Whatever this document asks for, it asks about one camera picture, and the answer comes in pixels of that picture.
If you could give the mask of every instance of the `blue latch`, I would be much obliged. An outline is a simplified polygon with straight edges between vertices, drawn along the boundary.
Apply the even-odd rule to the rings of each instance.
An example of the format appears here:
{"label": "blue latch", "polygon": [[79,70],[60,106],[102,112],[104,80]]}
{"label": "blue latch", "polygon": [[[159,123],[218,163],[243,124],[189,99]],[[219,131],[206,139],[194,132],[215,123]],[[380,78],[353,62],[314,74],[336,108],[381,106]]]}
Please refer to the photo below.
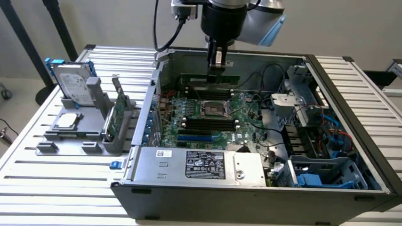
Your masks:
{"label": "blue latch", "polygon": [[62,64],[64,64],[66,63],[66,60],[63,60],[63,59],[55,59],[55,60],[52,60],[52,62],[51,62],[51,64],[55,64],[55,65],[62,65]]}
{"label": "blue latch", "polygon": [[354,187],[353,181],[348,181],[341,185],[324,185],[318,174],[301,174],[297,177],[297,181],[301,187],[342,188],[342,189],[353,189]]}
{"label": "blue latch", "polygon": [[120,169],[122,169],[122,165],[123,165],[123,162],[120,162],[120,161],[114,161],[114,162],[111,162],[108,168],[110,168],[111,170],[120,170]]}

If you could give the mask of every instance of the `wire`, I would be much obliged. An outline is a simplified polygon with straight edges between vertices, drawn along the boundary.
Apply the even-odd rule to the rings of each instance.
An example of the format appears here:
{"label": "wire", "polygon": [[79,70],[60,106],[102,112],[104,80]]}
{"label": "wire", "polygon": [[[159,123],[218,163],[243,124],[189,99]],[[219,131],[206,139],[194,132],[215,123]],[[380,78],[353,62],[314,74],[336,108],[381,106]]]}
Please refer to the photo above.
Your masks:
{"label": "wire", "polygon": [[[254,105],[255,105],[257,103],[258,103],[258,101],[255,101],[255,102],[253,103],[251,107],[249,108],[249,113],[247,113],[247,115],[250,115],[251,109],[253,109],[253,107],[254,107]],[[250,124],[251,124],[255,128],[258,128],[258,129],[271,130],[271,131],[275,131],[277,133],[282,134],[281,131],[277,130],[277,129],[271,129],[271,128],[265,128],[265,127],[257,126],[257,125],[253,123],[253,121],[251,121],[250,118],[249,118],[249,122],[250,122]]]}
{"label": "wire", "polygon": [[251,8],[249,8],[247,11],[251,11],[253,9],[255,9],[261,2],[262,2],[262,0],[258,0],[255,5]]}
{"label": "wire", "polygon": [[186,19],[185,17],[181,16],[179,18],[179,25],[177,28],[177,31],[171,37],[171,39],[169,40],[169,42],[159,48],[158,47],[158,38],[157,38],[157,16],[158,16],[158,4],[159,4],[159,0],[155,1],[155,12],[154,12],[154,28],[153,28],[153,38],[154,38],[154,48],[158,52],[163,52],[167,48],[170,48],[171,44],[174,43],[181,30],[183,28],[183,25],[186,24]]}
{"label": "wire", "polygon": [[14,128],[11,127],[11,125],[7,123],[7,121],[4,119],[0,119],[0,121],[3,121],[6,123],[6,125],[8,126],[8,128],[12,130],[12,132],[15,132],[15,134],[19,136],[18,131],[14,130]]}
{"label": "wire", "polygon": [[266,70],[267,70],[271,66],[277,66],[277,67],[281,68],[281,70],[282,70],[282,82],[285,82],[285,80],[286,80],[286,72],[285,72],[283,67],[282,67],[279,64],[277,64],[277,63],[269,64],[269,65],[265,67],[265,70],[263,70],[263,73],[262,73],[261,90],[262,90],[262,85],[265,84],[265,72],[266,72]]}
{"label": "wire", "polygon": [[259,72],[253,72],[251,75],[249,76],[249,78],[243,81],[243,83],[241,85],[238,85],[235,87],[235,89],[239,88],[242,85],[245,85],[254,75],[259,75],[262,77],[262,74]]}
{"label": "wire", "polygon": [[348,136],[349,141],[350,141],[349,149],[352,150],[353,149],[353,139],[352,139],[352,136],[349,135],[349,133],[341,131],[340,129],[338,129],[338,134],[342,134],[342,135]]}
{"label": "wire", "polygon": [[262,137],[265,136],[265,134],[261,135],[259,138],[257,139],[257,143],[258,143],[262,147],[274,147],[274,146],[277,146],[277,145],[285,145],[283,142],[281,142],[281,143],[278,143],[278,144],[274,144],[274,145],[263,145],[263,144],[261,143],[261,139],[262,139]]}

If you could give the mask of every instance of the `power supply label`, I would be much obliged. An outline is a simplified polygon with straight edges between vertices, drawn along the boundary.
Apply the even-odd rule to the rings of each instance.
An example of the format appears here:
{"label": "power supply label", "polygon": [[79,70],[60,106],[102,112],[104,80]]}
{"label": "power supply label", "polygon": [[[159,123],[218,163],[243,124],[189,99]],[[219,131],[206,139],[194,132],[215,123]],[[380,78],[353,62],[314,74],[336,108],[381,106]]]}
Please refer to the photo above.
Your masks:
{"label": "power supply label", "polygon": [[225,180],[225,153],[187,151],[186,177]]}

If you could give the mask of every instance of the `metal slat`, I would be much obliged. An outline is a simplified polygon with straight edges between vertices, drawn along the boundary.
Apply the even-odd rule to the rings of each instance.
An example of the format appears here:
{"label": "metal slat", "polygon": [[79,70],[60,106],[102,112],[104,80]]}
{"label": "metal slat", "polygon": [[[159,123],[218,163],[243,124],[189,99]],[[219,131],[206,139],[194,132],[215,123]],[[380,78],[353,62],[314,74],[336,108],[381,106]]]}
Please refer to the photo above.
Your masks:
{"label": "metal slat", "polygon": [[342,97],[345,98],[345,100],[376,101],[376,102],[381,101],[376,95],[370,95],[370,94],[349,94],[349,93],[345,93],[345,94],[342,94]]}
{"label": "metal slat", "polygon": [[389,137],[401,137],[400,133],[392,131],[368,131],[370,136],[389,136]]}
{"label": "metal slat", "polygon": [[350,69],[348,64],[321,64],[324,68],[328,69]]}
{"label": "metal slat", "polygon": [[352,219],[352,221],[360,222],[390,222],[400,223],[402,222],[402,214],[401,212],[368,212],[357,216],[357,218]]}
{"label": "metal slat", "polygon": [[364,81],[340,81],[333,80],[337,87],[368,87]]}
{"label": "metal slat", "polygon": [[398,124],[400,120],[397,118],[377,118],[377,117],[358,117],[360,121],[378,121],[378,122],[392,122]]}
{"label": "metal slat", "polygon": [[86,197],[48,197],[48,196],[3,196],[0,204],[26,205],[70,205],[70,206],[108,206],[122,207],[118,199]]}
{"label": "metal slat", "polygon": [[357,75],[329,74],[329,77],[333,81],[337,81],[337,80],[362,81],[362,79]]}
{"label": "metal slat", "polygon": [[382,122],[382,121],[361,121],[364,126],[388,126],[388,127],[400,127],[400,124],[396,122]]}
{"label": "metal slat", "polygon": [[374,143],[378,146],[392,146],[402,148],[402,139],[401,137],[378,137],[372,136]]}
{"label": "metal slat", "polygon": [[114,216],[126,217],[123,207],[108,206],[63,206],[63,205],[0,205],[0,215],[59,215],[59,216]]}
{"label": "metal slat", "polygon": [[354,75],[357,76],[357,73],[352,69],[332,69],[332,68],[325,68],[326,73],[329,74],[337,74],[337,75]]}
{"label": "metal slat", "polygon": [[397,173],[402,173],[402,164],[401,160],[389,160],[389,163],[392,165],[392,168],[396,170]]}
{"label": "metal slat", "polygon": [[50,225],[50,226],[137,226],[137,220],[123,217],[78,216],[0,216],[2,225]]}
{"label": "metal slat", "polygon": [[345,62],[345,60],[344,59],[338,59],[338,58],[318,58],[318,61],[322,63],[322,64],[325,64],[325,63],[328,63],[328,64],[341,64],[341,65],[345,65],[346,64],[346,62]]}
{"label": "metal slat", "polygon": [[365,129],[368,131],[389,131],[394,132],[397,134],[402,133],[402,128],[401,127],[386,127],[386,126],[365,126]]}
{"label": "metal slat", "polygon": [[76,180],[76,179],[31,179],[26,176],[22,178],[7,178],[0,180],[0,186],[68,186],[68,187],[98,187],[110,188],[111,181],[108,180]]}
{"label": "metal slat", "polygon": [[87,187],[0,186],[0,194],[12,196],[115,197],[110,188]]}
{"label": "metal slat", "polygon": [[400,148],[380,147],[380,150],[388,159],[401,159],[402,160],[402,150]]}
{"label": "metal slat", "polygon": [[373,91],[370,88],[365,87],[337,87],[341,94],[344,93],[358,93],[358,94],[373,94]]}
{"label": "metal slat", "polygon": [[100,80],[104,77],[111,77],[114,74],[118,74],[119,78],[138,78],[138,79],[150,79],[153,76],[151,72],[125,71],[125,72],[116,73],[116,71],[96,70],[96,75],[100,77]]}
{"label": "metal slat", "polygon": [[357,116],[368,116],[368,117],[389,117],[394,118],[396,115],[388,109],[365,109],[356,108],[353,112]]}

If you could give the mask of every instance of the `black cable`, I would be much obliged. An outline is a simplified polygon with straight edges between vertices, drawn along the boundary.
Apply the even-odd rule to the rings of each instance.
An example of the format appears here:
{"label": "black cable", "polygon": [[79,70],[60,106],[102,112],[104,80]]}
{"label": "black cable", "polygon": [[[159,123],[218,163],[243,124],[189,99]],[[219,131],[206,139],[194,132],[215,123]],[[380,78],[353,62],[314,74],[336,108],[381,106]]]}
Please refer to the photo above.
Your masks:
{"label": "black cable", "polygon": [[6,125],[8,126],[8,128],[12,130],[12,132],[15,132],[15,134],[19,136],[18,131],[14,130],[14,128],[10,126],[10,124],[7,123],[7,121],[4,119],[0,119],[0,121],[3,121],[6,123]]}
{"label": "black cable", "polygon": [[[255,102],[253,103],[251,107],[249,108],[249,113],[247,113],[247,115],[250,115],[251,109],[253,109],[253,107],[254,107],[254,105],[255,105],[257,103],[258,103],[258,101],[255,101]],[[263,130],[271,130],[271,131],[275,131],[277,133],[279,133],[279,134],[282,135],[281,131],[277,130],[277,129],[271,129],[271,128],[265,128],[265,127],[257,126],[257,125],[251,122],[251,119],[249,119],[249,122],[250,122],[250,124],[251,124],[255,128],[263,129]]]}
{"label": "black cable", "polygon": [[261,86],[259,86],[259,87],[262,87],[262,85],[263,85],[263,83],[265,83],[265,72],[266,72],[266,70],[267,70],[271,66],[278,66],[278,67],[281,68],[281,70],[282,70],[282,82],[285,82],[285,79],[286,79],[286,71],[285,71],[283,67],[281,66],[281,64],[273,63],[273,64],[269,64],[269,65],[265,67],[265,70],[263,70],[263,73],[262,73],[262,83],[261,83]]}
{"label": "black cable", "polygon": [[262,0],[258,0],[257,3],[255,3],[255,5],[251,8],[249,8],[247,11],[251,11],[253,9],[255,9],[258,7],[258,5],[259,5],[261,2],[262,2]]}
{"label": "black cable", "polygon": [[158,47],[158,38],[157,38],[157,16],[158,16],[158,4],[159,4],[159,0],[155,1],[155,12],[154,12],[154,30],[153,30],[153,37],[154,37],[154,48],[158,52],[163,52],[167,48],[170,48],[171,44],[174,43],[183,25],[186,24],[186,19],[187,17],[181,16],[179,17],[179,25],[177,28],[177,31],[171,37],[171,39],[169,40],[169,42],[159,48]]}
{"label": "black cable", "polygon": [[261,143],[262,137],[263,137],[263,135],[261,135],[259,138],[257,139],[257,143],[258,143],[259,146],[262,146],[262,147],[274,147],[274,146],[277,146],[277,145],[285,145],[283,142],[281,142],[281,143],[278,143],[278,144],[274,144],[274,145],[263,145],[263,144]]}
{"label": "black cable", "polygon": [[241,85],[238,85],[235,87],[235,89],[239,88],[242,85],[245,85],[255,74],[262,77],[262,74],[259,72],[253,72],[251,75],[249,76],[249,78],[243,81],[243,83]]}

